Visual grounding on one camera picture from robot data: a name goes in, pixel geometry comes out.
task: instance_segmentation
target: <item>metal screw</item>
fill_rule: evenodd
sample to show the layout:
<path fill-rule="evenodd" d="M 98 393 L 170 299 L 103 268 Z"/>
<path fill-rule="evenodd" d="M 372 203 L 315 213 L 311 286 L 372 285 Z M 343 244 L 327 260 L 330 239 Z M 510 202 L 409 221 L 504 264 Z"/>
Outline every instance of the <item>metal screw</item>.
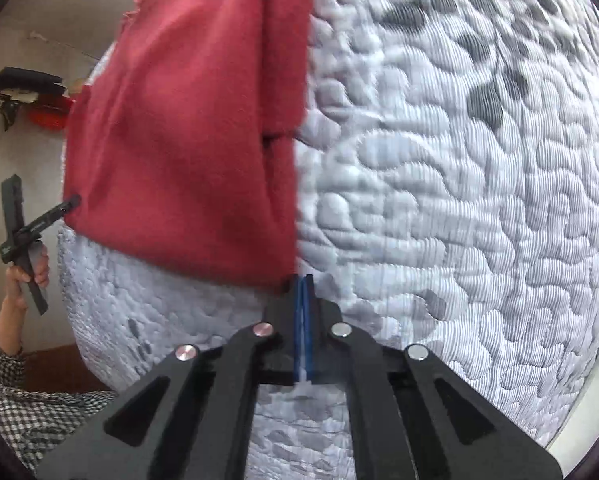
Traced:
<path fill-rule="evenodd" d="M 331 327 L 331 332 L 337 337 L 348 337 L 351 335 L 352 331 L 353 327 L 351 327 L 348 323 L 335 323 Z"/>
<path fill-rule="evenodd" d="M 275 328 L 270 323 L 257 323 L 252 331 L 257 337 L 269 337 L 275 332 Z"/>
<path fill-rule="evenodd" d="M 180 361 L 189 361 L 197 357 L 197 349 L 193 345 L 181 345 L 175 350 L 175 356 Z"/>
<path fill-rule="evenodd" d="M 415 361 L 423 361 L 428 357 L 428 349 L 424 345 L 410 345 L 406 349 L 406 353 L 410 359 Z"/>

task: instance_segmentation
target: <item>red garment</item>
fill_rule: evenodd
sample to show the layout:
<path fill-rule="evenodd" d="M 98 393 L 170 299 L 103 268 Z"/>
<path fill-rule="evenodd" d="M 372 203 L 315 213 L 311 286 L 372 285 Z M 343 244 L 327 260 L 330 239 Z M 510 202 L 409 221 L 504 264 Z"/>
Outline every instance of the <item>red garment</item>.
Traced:
<path fill-rule="evenodd" d="M 312 0 L 135 0 L 68 121 L 77 232 L 203 278 L 295 269 L 293 133 Z"/>

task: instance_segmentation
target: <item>bed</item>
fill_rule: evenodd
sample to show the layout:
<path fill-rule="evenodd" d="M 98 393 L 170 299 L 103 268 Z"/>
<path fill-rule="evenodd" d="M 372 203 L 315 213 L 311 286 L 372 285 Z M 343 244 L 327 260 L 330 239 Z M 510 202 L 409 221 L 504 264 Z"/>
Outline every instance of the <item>bed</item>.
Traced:
<path fill-rule="evenodd" d="M 577 469 L 599 437 L 599 10 L 315 0 L 307 77 L 298 272 L 382 343 L 428 346 Z M 179 343 L 223 344 L 265 295 L 65 226 L 59 259 L 82 356 L 117 390 Z M 353 477 L 343 392 L 260 388 L 248 472 Z"/>

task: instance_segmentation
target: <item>triangular cutout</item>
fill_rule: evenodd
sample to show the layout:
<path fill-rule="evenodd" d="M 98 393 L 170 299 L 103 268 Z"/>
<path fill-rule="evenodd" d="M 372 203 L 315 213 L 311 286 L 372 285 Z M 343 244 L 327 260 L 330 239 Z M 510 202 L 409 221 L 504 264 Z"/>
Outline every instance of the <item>triangular cutout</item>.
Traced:
<path fill-rule="evenodd" d="M 129 446 L 140 446 L 169 384 L 168 377 L 156 378 L 106 421 L 104 431 Z"/>
<path fill-rule="evenodd" d="M 469 446 L 474 441 L 495 431 L 495 427 L 490 421 L 444 379 L 435 380 L 435 388 L 462 444 Z"/>

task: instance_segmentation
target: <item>brown floor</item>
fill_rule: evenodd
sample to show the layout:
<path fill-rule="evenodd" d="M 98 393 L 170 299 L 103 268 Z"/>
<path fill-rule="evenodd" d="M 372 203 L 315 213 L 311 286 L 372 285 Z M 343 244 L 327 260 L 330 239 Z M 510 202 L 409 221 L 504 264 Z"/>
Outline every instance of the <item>brown floor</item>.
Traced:
<path fill-rule="evenodd" d="M 77 345 L 60 346 L 28 354 L 25 388 L 30 392 L 74 394 L 109 390 L 86 368 Z"/>

